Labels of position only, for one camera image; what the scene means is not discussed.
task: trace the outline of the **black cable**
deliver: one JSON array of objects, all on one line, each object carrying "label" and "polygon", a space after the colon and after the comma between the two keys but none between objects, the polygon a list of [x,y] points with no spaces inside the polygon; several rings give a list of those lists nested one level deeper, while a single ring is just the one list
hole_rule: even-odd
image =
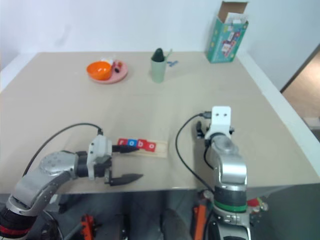
[{"label": "black cable", "polygon": [[209,149],[209,146],[205,147],[204,153],[203,153],[203,159],[205,161],[205,163],[208,165],[209,168],[211,168],[212,170],[214,170],[213,166],[211,166],[211,164],[207,161],[207,151]]},{"label": "black cable", "polygon": [[208,225],[209,225],[209,221],[211,219],[211,216],[212,214],[214,214],[214,210],[212,209],[208,215],[208,217],[206,218],[206,221],[205,221],[205,225],[204,225],[204,229],[203,229],[203,240],[206,240],[206,236],[207,236],[207,228],[208,228]]},{"label": "black cable", "polygon": [[34,162],[34,160],[36,159],[36,157],[38,156],[38,154],[41,152],[41,150],[52,140],[54,139],[56,136],[58,136],[59,134],[61,134],[62,132],[68,130],[68,129],[71,129],[73,127],[76,127],[76,126],[92,126],[92,127],[95,127],[98,129],[98,135],[103,135],[103,130],[101,127],[99,127],[98,125],[95,125],[95,124],[92,124],[92,123],[88,123],[88,122],[80,122],[80,123],[76,123],[76,124],[73,124],[73,125],[70,125],[70,126],[67,126],[63,129],[61,129],[60,131],[58,131],[57,133],[55,133],[54,135],[52,135],[51,137],[48,138],[48,140],[46,140],[42,145],[41,147],[36,151],[36,153],[33,155],[33,157],[31,158],[31,160],[29,161],[28,165],[26,166],[25,170],[24,170],[24,173],[22,176],[26,175],[27,172],[29,171],[32,163]]},{"label": "black cable", "polygon": [[207,184],[198,174],[196,174],[194,171],[192,171],[192,169],[185,163],[185,161],[183,160],[183,158],[181,157],[180,155],[180,152],[179,152],[179,149],[178,149],[178,138],[179,138],[179,135],[181,133],[181,131],[184,129],[184,127],[194,118],[196,117],[202,117],[203,114],[202,113],[199,113],[199,114],[196,114],[192,117],[190,117],[183,125],[182,127],[179,129],[178,133],[176,134],[176,137],[175,137],[175,150],[176,150],[176,153],[178,154],[181,162],[184,164],[184,166],[203,184],[206,186],[206,188],[208,188],[212,193],[214,193],[214,190],[209,186],[209,184]]}]

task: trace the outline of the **table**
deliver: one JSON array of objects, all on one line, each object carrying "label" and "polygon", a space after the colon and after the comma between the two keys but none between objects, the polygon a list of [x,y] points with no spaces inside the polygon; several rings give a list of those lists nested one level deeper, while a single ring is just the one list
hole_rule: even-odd
[{"label": "table", "polygon": [[[111,85],[90,81],[86,67],[116,55],[128,64],[125,80]],[[248,187],[319,183],[320,178],[296,141],[238,59],[210,64],[202,52],[176,52],[165,81],[150,77],[151,52],[39,53],[0,94],[0,193],[10,193],[39,146],[58,130],[79,122],[101,126],[118,138],[167,141],[167,158],[113,156],[113,175],[144,176],[110,187],[97,178],[64,184],[60,193],[100,193],[194,189],[201,184],[180,162],[174,141],[192,115],[212,106],[231,106],[232,140],[248,170]],[[195,121],[179,138],[184,160],[209,183],[212,172],[203,161],[203,140],[195,138]],[[87,150],[96,130],[71,129],[55,138],[37,157],[59,150]]]}]

